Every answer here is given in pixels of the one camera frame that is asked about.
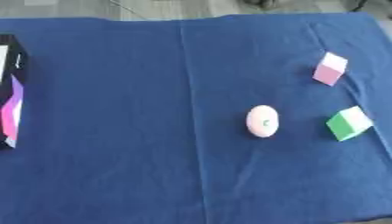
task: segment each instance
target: gray floor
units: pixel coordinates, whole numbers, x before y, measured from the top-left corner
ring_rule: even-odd
[[[344,12],[358,0],[279,0],[273,9],[260,10],[240,0],[0,0],[0,18],[95,17],[113,20],[210,18],[227,14]],[[364,8],[392,38],[392,3],[369,0]],[[392,224],[378,220],[372,224]]]

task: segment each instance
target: pink block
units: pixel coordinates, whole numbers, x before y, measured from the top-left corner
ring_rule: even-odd
[[[329,66],[319,64],[316,69],[316,72],[313,75],[313,79],[321,81],[326,85],[333,86],[342,74],[343,73],[340,73],[333,68],[330,68]]]
[[[18,105],[23,97],[23,86],[19,81],[12,77],[12,97],[1,108],[1,119],[3,125],[3,133],[14,141],[17,141],[18,127],[15,124],[15,117],[12,113],[13,109]]]

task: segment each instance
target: box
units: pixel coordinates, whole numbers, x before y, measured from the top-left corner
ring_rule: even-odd
[[[11,34],[0,34],[0,150],[15,148],[28,55]]]
[[[313,79],[333,86],[346,71],[347,59],[328,52],[318,64]]]
[[[360,107],[355,106],[341,110],[326,125],[336,138],[342,142],[352,137],[357,137],[372,127],[373,122],[363,113]]]

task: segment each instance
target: green cube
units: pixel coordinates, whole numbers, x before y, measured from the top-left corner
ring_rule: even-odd
[[[360,107],[355,106],[341,110],[326,125],[336,138],[342,142],[352,137],[357,137],[372,127],[373,122],[363,113]]]

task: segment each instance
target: blue tablecloth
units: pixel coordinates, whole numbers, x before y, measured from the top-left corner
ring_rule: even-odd
[[[31,55],[3,224],[329,223],[392,214],[392,45],[365,14],[4,19]],[[349,59],[335,87],[312,72]],[[259,104],[281,127],[245,127]],[[360,105],[374,128],[339,143]]]

